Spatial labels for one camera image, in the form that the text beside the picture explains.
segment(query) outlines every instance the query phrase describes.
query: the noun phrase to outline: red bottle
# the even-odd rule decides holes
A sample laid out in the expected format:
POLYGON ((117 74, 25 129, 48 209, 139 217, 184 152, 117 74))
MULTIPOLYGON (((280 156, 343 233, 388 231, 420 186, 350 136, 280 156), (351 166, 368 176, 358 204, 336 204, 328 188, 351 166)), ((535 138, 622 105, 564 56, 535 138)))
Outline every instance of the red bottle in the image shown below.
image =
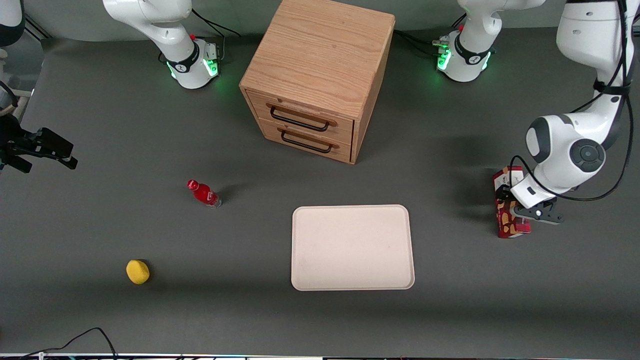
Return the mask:
POLYGON ((211 191, 207 185, 199 184, 195 180, 189 180, 187 187, 193 192, 193 196, 206 206, 215 209, 222 205, 222 200, 218 194, 211 191))

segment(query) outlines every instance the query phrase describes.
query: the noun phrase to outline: black metal handle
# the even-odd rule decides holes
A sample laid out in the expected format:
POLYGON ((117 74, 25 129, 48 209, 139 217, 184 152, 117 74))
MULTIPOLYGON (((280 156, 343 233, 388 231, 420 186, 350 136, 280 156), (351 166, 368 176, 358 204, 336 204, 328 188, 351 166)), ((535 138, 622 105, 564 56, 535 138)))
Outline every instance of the black metal handle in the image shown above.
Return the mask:
POLYGON ((280 121, 284 121, 284 122, 288 122, 290 124, 294 124, 294 125, 297 125, 297 126, 301 126, 301 127, 304 127, 305 129, 318 131, 318 132, 323 132, 323 131, 326 131, 329 128, 329 122, 326 122, 323 127, 317 127, 317 126, 305 124, 304 122, 295 121, 293 119, 289 119, 289 118, 286 118, 286 117, 283 117, 283 116, 276 115, 274 113, 274 111, 276 111, 276 107, 272 106, 271 107, 271 117, 273 117, 274 119, 280 120, 280 121))
POLYGON ((286 137, 284 137, 284 135, 286 134, 286 131, 284 131, 284 130, 280 130, 280 131, 282 132, 280 134, 280 138, 284 142, 292 143, 293 145, 297 145, 297 146, 302 146, 302 147, 304 147, 306 149, 320 152, 321 154, 328 154, 331 151, 331 148, 332 148, 331 144, 329 144, 329 148, 328 149, 320 149, 320 148, 315 147, 315 146, 311 146, 311 145, 307 145, 305 143, 297 142, 296 140, 287 139, 286 137))

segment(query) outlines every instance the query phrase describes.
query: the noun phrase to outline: plastic tray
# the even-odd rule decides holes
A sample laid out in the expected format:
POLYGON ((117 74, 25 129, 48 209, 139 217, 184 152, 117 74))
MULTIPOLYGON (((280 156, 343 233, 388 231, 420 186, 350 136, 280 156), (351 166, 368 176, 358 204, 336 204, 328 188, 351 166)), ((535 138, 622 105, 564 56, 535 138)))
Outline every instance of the plastic tray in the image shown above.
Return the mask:
POLYGON ((414 280, 404 206, 309 206, 294 211, 291 284, 297 290, 406 290, 414 280))

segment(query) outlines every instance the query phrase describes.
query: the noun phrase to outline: cabinet top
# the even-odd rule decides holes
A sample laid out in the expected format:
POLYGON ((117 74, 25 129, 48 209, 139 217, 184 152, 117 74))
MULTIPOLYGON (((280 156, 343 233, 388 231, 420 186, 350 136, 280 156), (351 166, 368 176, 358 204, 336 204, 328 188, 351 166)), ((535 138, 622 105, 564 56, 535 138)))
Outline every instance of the cabinet top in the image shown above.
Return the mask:
POLYGON ((330 0, 283 0, 240 85, 359 119, 395 22, 330 0))

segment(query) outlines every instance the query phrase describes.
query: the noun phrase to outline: gray table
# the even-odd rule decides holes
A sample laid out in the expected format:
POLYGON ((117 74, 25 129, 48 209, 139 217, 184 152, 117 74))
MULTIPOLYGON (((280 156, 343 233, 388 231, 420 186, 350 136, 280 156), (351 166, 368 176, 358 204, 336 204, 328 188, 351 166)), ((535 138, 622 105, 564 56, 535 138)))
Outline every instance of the gray table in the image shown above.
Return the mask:
MULTIPOLYGON (((229 41, 222 77, 192 91, 151 42, 46 43, 23 126, 72 141, 79 165, 0 176, 0 350, 101 326, 119 352, 637 357, 638 151, 610 197, 561 202, 565 224, 496 236, 491 175, 525 154, 533 119, 591 97, 595 73, 554 36, 504 31, 469 84, 395 38, 355 166, 263 139, 237 87, 258 38, 229 41), (190 178, 224 206, 195 202, 190 178), (294 290, 298 206, 395 203, 411 215, 412 289, 294 290), (145 286, 126 278, 134 258, 153 266, 145 286)), ((610 187, 626 140, 579 195, 610 187)), ((93 334, 69 350, 108 348, 93 334)))

